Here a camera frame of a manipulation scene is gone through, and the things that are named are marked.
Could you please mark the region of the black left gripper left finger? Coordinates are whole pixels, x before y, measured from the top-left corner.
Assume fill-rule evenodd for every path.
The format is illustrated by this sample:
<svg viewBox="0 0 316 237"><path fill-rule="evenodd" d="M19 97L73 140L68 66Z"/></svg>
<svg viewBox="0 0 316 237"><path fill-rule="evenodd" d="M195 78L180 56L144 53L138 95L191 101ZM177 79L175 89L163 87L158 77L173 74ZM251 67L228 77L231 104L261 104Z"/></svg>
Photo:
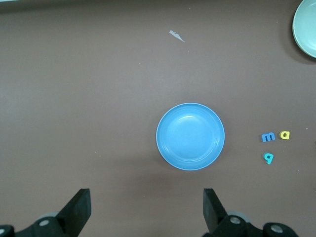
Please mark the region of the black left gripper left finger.
<svg viewBox="0 0 316 237"><path fill-rule="evenodd" d="M80 189L55 216L42 217L18 232L12 225L0 225L0 237L78 237L90 216L90 189Z"/></svg>

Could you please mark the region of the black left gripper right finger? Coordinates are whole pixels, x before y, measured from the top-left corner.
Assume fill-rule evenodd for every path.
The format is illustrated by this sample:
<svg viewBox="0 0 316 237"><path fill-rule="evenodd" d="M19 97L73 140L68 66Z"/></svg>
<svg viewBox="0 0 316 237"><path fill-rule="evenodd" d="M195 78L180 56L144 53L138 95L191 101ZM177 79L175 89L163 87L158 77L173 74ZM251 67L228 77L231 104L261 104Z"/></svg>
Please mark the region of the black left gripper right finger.
<svg viewBox="0 0 316 237"><path fill-rule="evenodd" d="M203 190L203 215L208 232L202 237L299 237L282 223L269 222L259 229L242 217L229 215L213 189Z"/></svg>

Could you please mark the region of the blue foam letter m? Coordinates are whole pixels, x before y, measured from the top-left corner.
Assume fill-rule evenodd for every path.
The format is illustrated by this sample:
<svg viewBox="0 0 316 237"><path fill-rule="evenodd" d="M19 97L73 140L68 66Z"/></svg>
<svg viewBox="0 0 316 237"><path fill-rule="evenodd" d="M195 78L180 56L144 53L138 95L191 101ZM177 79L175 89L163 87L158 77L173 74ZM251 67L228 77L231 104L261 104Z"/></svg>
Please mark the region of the blue foam letter m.
<svg viewBox="0 0 316 237"><path fill-rule="evenodd" d="M270 142L276 139L275 134L273 132L264 133L261 135L262 142Z"/></svg>

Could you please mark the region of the blue plate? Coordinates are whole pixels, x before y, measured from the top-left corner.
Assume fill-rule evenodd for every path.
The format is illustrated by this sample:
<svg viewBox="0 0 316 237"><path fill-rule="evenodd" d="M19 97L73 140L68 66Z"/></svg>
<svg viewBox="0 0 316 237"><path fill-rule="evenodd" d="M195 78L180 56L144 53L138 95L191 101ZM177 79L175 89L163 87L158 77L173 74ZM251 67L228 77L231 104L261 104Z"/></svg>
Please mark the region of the blue plate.
<svg viewBox="0 0 316 237"><path fill-rule="evenodd" d="M224 125L209 107L183 103L168 110L156 130L156 145L171 166L194 171L211 165L225 144Z"/></svg>

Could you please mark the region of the small white tape scrap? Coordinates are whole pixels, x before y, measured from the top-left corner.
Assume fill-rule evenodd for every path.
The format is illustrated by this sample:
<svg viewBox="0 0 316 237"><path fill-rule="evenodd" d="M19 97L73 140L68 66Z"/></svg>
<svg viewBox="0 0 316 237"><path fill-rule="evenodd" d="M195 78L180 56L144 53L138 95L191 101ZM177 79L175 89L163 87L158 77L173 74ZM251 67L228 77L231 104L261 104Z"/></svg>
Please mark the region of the small white tape scrap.
<svg viewBox="0 0 316 237"><path fill-rule="evenodd" d="M181 42L185 42L177 32L170 30L169 33L175 38L177 38L178 40L180 40Z"/></svg>

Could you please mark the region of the pale green plate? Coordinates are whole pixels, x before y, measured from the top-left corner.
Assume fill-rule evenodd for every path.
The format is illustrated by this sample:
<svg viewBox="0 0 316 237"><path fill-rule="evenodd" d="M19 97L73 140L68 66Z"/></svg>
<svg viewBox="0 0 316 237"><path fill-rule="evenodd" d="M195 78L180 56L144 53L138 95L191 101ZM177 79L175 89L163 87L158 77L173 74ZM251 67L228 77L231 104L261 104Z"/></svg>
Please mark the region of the pale green plate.
<svg viewBox="0 0 316 237"><path fill-rule="evenodd" d="M293 17L292 32L299 48L316 58L316 0L302 0Z"/></svg>

